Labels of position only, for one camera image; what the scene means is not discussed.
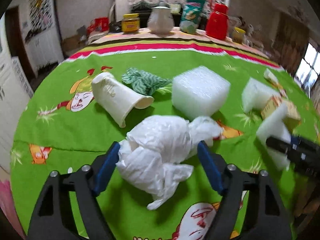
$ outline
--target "crumpled green cloth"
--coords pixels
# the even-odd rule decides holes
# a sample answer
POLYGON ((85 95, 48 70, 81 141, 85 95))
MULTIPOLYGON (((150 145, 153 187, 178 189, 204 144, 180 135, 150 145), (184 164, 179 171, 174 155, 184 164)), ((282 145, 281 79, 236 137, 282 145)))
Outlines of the crumpled green cloth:
POLYGON ((132 89, 139 94, 151 96, 157 89, 172 83, 171 79, 161 78, 144 70, 128 68, 122 74, 122 82, 131 84, 132 89))

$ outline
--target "green tablecloth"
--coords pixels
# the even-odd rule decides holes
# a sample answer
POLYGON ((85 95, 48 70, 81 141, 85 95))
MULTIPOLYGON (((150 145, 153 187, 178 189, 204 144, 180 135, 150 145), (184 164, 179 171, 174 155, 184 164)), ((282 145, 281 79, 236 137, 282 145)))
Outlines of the green tablecloth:
MULTIPOLYGON (((38 194, 50 171, 64 174, 71 168, 76 171, 82 165, 92 163, 96 156, 108 150, 113 141, 123 140, 126 133, 147 116, 179 115, 186 118, 172 106, 170 93, 157 91, 151 107, 133 109, 126 118, 126 127, 121 129, 94 99, 91 100, 90 81, 95 75, 110 71, 121 80, 127 68, 136 67, 163 78, 173 78, 200 65, 231 83, 226 103, 212 117, 236 137, 216 141, 212 150, 243 171, 268 170, 290 212, 305 179, 296 175, 292 167, 289 171, 276 170, 256 139, 262 119, 257 112, 243 113, 241 93, 250 77, 270 86, 263 78, 268 66, 302 117, 295 133, 316 140, 314 126, 319 125, 319 118, 311 101, 292 78, 262 57, 212 41, 200 41, 192 35, 176 39, 137 39, 132 36, 87 47, 60 64, 42 82, 23 112, 14 138, 11 164, 13 196, 23 228, 27 231, 38 194), (76 104, 79 97, 83 105, 88 102, 87 107, 82 109, 76 104), (47 115, 38 113, 51 109, 54 111, 47 115)), ((192 176, 180 183, 174 196, 155 211, 146 208, 152 202, 151 195, 124 181, 115 170, 107 190, 98 197, 98 203, 116 239, 202 239, 201 234, 210 225, 221 198, 211 189, 197 156, 185 163, 195 167, 192 176), (189 236, 186 228, 192 232, 199 230, 198 237, 189 236)), ((247 197, 236 222, 238 232, 241 231, 247 197)), ((79 234, 87 236, 75 195, 72 194, 71 198, 79 234)))

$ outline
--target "glass jar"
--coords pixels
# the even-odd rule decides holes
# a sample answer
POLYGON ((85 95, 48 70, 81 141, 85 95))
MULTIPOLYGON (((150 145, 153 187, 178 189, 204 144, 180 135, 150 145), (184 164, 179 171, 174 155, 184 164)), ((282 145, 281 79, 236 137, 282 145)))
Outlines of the glass jar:
POLYGON ((232 33, 232 41, 242 44, 245 35, 245 30, 235 27, 232 33))
POLYGON ((140 18, 138 13, 125 14, 122 20, 122 31, 124 33, 135 33, 140 29, 140 18))

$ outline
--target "red thermos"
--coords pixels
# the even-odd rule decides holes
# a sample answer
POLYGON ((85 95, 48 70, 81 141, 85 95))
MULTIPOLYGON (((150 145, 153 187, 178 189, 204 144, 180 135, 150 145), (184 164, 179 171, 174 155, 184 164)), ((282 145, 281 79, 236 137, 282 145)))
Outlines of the red thermos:
POLYGON ((208 36, 218 40, 225 40, 228 31, 228 6, 216 3, 214 12, 210 15, 205 31, 208 36))

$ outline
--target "screw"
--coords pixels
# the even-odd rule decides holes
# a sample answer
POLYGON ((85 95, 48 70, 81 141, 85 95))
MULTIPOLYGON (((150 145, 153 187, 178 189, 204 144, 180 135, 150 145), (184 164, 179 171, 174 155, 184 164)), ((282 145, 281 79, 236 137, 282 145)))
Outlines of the screw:
POLYGON ((263 176, 263 177, 266 177, 266 176, 269 175, 269 173, 268 173, 267 171, 265 171, 265 170, 261 170, 261 171, 260 171, 260 174, 261 174, 261 176, 263 176))
POLYGON ((83 166, 81 167, 81 170, 82 170, 82 171, 89 171, 90 169, 91 169, 91 166, 88 165, 88 164, 83 165, 83 166))
POLYGON ((58 172, 57 171, 51 171, 50 172, 50 177, 57 177, 58 176, 58 172))
POLYGON ((234 164, 229 164, 227 168, 229 171, 235 171, 237 169, 237 167, 234 164))

